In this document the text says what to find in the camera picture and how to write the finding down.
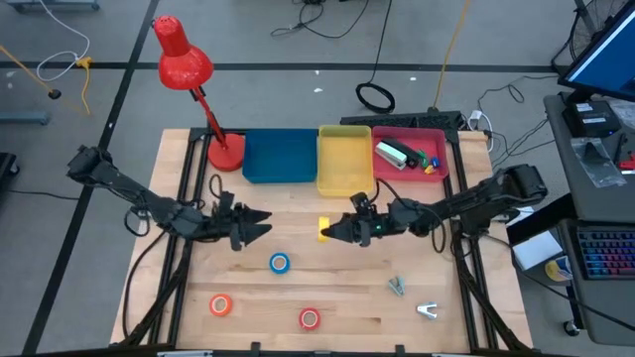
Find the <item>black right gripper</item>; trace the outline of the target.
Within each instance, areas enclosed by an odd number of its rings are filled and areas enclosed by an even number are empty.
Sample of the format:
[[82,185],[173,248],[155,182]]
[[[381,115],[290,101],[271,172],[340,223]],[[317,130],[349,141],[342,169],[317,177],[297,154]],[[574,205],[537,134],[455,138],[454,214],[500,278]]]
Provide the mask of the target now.
[[336,222],[320,232],[329,238],[346,243],[367,247],[372,238],[383,238],[397,233],[397,226],[389,213],[379,213],[364,192],[358,192],[350,198],[355,210],[348,220]]

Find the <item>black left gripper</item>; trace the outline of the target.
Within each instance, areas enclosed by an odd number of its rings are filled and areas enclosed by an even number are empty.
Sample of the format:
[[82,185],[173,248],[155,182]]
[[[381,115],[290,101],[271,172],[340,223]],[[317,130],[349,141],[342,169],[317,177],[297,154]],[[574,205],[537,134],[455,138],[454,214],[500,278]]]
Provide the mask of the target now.
[[231,249],[237,251],[272,229],[270,224],[257,224],[267,220],[272,215],[271,212],[252,209],[243,203],[233,206],[233,199],[233,193],[223,191],[219,202],[212,208],[211,215],[203,218],[191,239],[198,242],[216,242],[221,238],[228,238]]

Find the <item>blue tape roll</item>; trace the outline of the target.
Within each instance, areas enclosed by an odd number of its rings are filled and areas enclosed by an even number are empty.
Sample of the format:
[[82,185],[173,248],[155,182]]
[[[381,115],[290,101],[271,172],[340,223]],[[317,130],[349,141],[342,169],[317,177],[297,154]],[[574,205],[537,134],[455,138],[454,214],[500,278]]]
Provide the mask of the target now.
[[285,253],[275,253],[269,260],[269,267],[270,270],[275,274],[286,274],[291,268],[290,258]]

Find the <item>orange tape roll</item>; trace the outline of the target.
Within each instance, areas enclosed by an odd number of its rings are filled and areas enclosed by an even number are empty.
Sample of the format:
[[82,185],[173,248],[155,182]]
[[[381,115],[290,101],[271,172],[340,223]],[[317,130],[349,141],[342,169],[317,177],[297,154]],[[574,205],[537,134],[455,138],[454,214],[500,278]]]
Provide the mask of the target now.
[[227,294],[214,295],[209,301],[209,310],[215,316],[227,315],[233,307],[233,301]]

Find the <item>mint green stapler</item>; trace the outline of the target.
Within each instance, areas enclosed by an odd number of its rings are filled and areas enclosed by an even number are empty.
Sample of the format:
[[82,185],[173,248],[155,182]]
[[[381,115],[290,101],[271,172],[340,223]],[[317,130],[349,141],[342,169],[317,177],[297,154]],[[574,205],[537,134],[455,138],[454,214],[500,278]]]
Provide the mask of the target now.
[[407,166],[408,156],[389,144],[379,142],[375,146],[375,153],[398,170]]

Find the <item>red tape roll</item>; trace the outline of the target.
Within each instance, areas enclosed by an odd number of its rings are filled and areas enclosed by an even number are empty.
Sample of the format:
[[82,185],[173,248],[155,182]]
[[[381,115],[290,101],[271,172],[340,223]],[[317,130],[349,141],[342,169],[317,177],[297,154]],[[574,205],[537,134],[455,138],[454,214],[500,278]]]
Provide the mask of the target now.
[[304,330],[319,328],[321,317],[319,311],[313,307],[304,308],[299,315],[299,325]]

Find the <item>black stapler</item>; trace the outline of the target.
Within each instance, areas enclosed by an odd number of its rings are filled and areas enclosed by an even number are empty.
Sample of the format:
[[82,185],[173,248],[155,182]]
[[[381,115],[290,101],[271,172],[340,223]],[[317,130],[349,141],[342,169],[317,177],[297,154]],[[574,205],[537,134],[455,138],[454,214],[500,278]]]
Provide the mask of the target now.
[[419,154],[414,149],[407,146],[406,144],[394,138],[384,138],[381,140],[381,142],[385,146],[392,148],[394,151],[399,152],[404,156],[404,159],[401,159],[397,155],[393,155],[393,158],[395,158],[401,164],[401,166],[407,166],[413,169],[419,164],[420,162]]

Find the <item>yellow plastic bin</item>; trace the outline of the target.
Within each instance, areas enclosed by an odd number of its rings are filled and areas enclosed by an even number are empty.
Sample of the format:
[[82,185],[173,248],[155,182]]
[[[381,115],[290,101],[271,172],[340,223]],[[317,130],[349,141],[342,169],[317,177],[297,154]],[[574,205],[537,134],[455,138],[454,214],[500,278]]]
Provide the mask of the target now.
[[317,137],[317,190],[349,197],[373,190],[372,132],[368,126],[323,125]]

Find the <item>blue plastic bin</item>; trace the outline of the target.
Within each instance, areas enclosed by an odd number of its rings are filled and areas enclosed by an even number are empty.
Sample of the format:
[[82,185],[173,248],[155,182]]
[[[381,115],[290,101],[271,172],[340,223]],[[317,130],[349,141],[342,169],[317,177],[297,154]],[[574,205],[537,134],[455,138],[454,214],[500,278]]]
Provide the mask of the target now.
[[317,129],[254,129],[245,133],[243,176],[251,183],[313,182]]

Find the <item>long black power strip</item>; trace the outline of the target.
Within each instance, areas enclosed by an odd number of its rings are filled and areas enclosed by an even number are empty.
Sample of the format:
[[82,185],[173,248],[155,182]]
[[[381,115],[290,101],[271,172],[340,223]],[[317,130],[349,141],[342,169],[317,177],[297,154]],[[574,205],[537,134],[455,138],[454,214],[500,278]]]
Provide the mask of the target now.
[[342,117],[339,124],[361,125],[368,127],[387,126],[456,130],[461,120],[462,115],[459,111],[433,111],[422,113]]

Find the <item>red plastic bin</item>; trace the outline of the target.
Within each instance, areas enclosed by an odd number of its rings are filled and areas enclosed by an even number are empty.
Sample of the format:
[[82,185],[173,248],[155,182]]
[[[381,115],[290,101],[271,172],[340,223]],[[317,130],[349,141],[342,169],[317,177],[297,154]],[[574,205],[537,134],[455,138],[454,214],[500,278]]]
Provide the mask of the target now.
[[440,160],[440,166],[435,168],[432,175],[426,175],[419,163],[415,168],[405,167],[398,170],[386,160],[373,154],[373,173],[377,178],[385,180],[405,180],[405,181],[425,181],[439,182],[448,175],[448,165],[446,162],[445,133],[440,129],[421,129],[376,126],[372,129],[373,147],[384,138],[394,138],[410,148],[424,151],[431,166],[432,157]]

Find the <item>red desk lamp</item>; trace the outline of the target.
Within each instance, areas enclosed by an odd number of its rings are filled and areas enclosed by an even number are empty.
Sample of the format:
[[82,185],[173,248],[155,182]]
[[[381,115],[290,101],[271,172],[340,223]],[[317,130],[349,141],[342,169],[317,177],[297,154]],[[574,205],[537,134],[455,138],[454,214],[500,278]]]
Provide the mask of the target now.
[[211,79],[213,63],[200,48],[192,45],[181,21],[175,16],[159,16],[153,29],[162,48],[158,65],[160,81],[169,89],[187,91],[205,114],[214,138],[207,147],[209,162],[222,172],[242,167],[245,139],[226,134],[208,105],[202,86]]

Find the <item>white power adapter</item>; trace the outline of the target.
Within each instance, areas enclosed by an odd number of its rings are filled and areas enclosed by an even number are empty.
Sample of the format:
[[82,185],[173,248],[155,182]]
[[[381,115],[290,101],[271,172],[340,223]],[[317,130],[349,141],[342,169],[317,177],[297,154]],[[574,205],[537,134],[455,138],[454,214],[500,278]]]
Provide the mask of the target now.
[[[479,124],[484,122],[485,128],[479,128]],[[492,152],[494,148],[494,142],[492,139],[492,123],[488,116],[480,110],[473,110],[466,120],[467,127],[470,131],[481,131],[485,134],[488,139],[487,150],[489,153]]]

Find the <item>yellow round object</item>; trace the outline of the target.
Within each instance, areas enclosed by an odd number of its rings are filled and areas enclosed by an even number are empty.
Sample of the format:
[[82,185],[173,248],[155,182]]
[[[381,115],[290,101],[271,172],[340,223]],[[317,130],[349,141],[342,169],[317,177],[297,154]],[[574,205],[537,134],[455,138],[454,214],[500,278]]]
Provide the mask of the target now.
[[567,282],[573,278],[571,263],[568,256],[560,256],[545,264],[546,275],[554,282]]

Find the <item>grey table foot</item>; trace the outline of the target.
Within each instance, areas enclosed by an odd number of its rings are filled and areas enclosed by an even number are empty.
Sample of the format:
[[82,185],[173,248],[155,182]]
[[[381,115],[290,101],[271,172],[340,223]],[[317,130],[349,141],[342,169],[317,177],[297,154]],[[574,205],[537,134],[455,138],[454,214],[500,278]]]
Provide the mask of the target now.
[[46,112],[0,112],[0,124],[48,125],[50,117]]
[[0,2],[9,5],[18,13],[44,11],[46,9],[90,9],[99,11],[101,8],[98,0],[0,0]]

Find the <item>grey side desk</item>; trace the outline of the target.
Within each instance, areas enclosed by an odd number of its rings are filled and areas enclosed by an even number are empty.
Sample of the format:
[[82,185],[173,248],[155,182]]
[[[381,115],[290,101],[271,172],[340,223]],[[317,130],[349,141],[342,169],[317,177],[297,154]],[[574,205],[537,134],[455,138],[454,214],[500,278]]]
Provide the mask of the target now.
[[559,95],[547,95],[544,105],[570,192],[541,208],[538,213],[551,214],[556,220],[577,218],[635,224],[635,172],[624,177],[624,185],[596,187],[572,148],[572,136],[562,114],[566,108],[563,99]]

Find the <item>clear plastic bag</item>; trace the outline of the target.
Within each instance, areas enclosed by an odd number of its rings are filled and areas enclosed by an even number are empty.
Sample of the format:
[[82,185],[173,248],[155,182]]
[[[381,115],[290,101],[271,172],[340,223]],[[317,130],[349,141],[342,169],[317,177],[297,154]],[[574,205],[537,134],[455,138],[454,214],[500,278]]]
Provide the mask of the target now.
[[571,148],[595,187],[622,186],[627,183],[599,138],[572,138]]

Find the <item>backlit black keyboard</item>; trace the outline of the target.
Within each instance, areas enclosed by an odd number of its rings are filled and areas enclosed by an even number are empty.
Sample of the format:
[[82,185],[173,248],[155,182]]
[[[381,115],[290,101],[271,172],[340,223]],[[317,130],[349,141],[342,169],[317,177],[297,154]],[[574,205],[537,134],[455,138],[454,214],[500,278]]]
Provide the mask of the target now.
[[581,226],[571,239],[587,280],[635,280],[635,228]]

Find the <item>black box with labels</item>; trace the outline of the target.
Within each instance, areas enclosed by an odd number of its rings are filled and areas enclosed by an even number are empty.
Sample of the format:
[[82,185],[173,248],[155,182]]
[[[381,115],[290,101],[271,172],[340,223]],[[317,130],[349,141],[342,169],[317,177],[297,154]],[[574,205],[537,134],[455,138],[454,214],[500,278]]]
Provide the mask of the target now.
[[563,116],[575,138],[605,138],[621,129],[619,118],[603,100],[569,104]]

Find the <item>dark keyboard desk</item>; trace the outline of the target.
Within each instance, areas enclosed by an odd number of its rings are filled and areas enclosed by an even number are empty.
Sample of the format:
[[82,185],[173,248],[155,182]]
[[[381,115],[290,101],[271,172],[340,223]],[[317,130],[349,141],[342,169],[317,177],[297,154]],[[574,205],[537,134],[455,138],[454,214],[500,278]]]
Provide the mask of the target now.
[[631,227],[564,220],[558,224],[572,271],[575,299],[581,304],[581,321],[589,338],[598,344],[635,347],[635,280],[587,280],[576,261],[572,234],[581,226]]

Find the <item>black computer monitor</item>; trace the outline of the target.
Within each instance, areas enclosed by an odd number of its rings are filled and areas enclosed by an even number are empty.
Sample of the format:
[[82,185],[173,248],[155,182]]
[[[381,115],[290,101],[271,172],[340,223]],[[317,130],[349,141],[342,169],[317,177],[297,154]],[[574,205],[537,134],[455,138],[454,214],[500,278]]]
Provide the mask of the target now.
[[558,83],[635,102],[635,0],[623,5]]

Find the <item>black floor fan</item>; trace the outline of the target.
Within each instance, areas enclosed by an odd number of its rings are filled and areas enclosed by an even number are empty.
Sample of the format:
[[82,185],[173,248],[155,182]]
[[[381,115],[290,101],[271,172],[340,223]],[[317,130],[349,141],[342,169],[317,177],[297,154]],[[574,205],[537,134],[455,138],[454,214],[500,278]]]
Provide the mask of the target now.
[[557,74],[563,74],[567,65],[558,64],[557,60],[567,54],[571,62],[574,62],[629,1],[573,0],[575,8],[570,32],[562,47],[552,57],[551,69]]

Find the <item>black aluminium table frame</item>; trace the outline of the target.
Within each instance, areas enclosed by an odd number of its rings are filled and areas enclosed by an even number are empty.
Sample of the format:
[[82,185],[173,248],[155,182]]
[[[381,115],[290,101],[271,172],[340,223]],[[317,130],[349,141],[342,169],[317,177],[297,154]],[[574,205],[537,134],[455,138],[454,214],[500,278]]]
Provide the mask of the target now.
[[[379,213],[373,200],[357,192],[351,197],[354,212],[319,230],[332,239],[351,240],[367,246],[371,239],[399,235],[410,231],[418,237],[434,237],[439,229],[441,244],[433,247],[437,253],[449,249],[455,261],[464,312],[467,340],[473,353],[529,355],[531,347],[523,343],[491,304],[485,284],[478,239],[498,213],[524,204],[531,184],[539,177],[528,166],[513,167],[498,172],[473,188],[459,193],[451,190],[449,178],[443,179],[444,199],[436,203],[420,203],[396,196],[385,213]],[[235,202],[232,193],[218,187],[211,195],[215,201],[211,214],[192,229],[162,224],[168,243],[164,257],[159,290],[155,301],[133,328],[124,327],[121,345],[133,347],[158,342],[163,312],[167,303],[173,306],[167,343],[175,346],[185,303],[186,285],[196,243],[214,243],[224,238],[228,229],[231,246],[241,250],[248,244],[244,229],[245,204]]]

